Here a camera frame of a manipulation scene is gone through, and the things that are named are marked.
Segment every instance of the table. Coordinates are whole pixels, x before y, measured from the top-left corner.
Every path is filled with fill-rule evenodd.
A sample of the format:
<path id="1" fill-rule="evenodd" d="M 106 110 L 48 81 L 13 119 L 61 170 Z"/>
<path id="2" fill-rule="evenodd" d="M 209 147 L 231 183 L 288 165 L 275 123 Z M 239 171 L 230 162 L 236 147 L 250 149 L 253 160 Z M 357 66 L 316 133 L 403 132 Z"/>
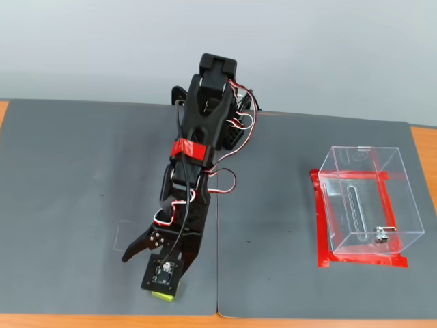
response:
<path id="1" fill-rule="evenodd" d="M 0 102 L 0 124 L 8 102 Z M 412 127 L 412 134 L 428 183 L 437 206 L 437 129 Z M 377 320 L 271 320 L 232 319 L 214 316 L 71 316 L 49 314 L 0 314 L 0 327 L 368 327 L 381 325 Z M 385 320 L 384 327 L 435 327 L 437 320 Z"/>

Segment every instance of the gray mat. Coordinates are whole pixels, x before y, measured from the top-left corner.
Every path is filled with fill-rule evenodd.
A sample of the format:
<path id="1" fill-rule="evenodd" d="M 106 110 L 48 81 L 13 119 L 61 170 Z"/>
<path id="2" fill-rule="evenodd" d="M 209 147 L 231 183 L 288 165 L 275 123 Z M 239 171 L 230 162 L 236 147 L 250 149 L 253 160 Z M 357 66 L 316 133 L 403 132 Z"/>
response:
<path id="1" fill-rule="evenodd" d="M 317 267 L 314 190 L 331 146 L 395 146 L 425 235 L 409 269 Z M 261 116 L 253 139 L 224 160 L 236 190 L 218 199 L 218 311 L 243 318 L 437 318 L 437 220 L 410 127 L 312 115 Z M 224 188 L 224 178 L 218 187 Z"/>
<path id="2" fill-rule="evenodd" d="M 0 137 L 0 312 L 212 315 L 216 210 L 173 303 L 140 288 L 176 136 L 171 106 L 16 100 Z M 216 198 L 211 201 L 216 208 Z"/>

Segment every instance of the clear acrylic box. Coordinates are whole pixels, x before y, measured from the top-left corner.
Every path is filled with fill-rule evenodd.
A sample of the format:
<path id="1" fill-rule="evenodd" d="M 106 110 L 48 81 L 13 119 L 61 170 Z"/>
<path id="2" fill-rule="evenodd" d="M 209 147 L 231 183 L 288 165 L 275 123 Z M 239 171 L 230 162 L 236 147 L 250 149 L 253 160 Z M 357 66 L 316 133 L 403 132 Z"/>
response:
<path id="1" fill-rule="evenodd" d="M 396 254 L 425 233 L 399 148 L 332 147 L 319 181 L 336 254 Z"/>

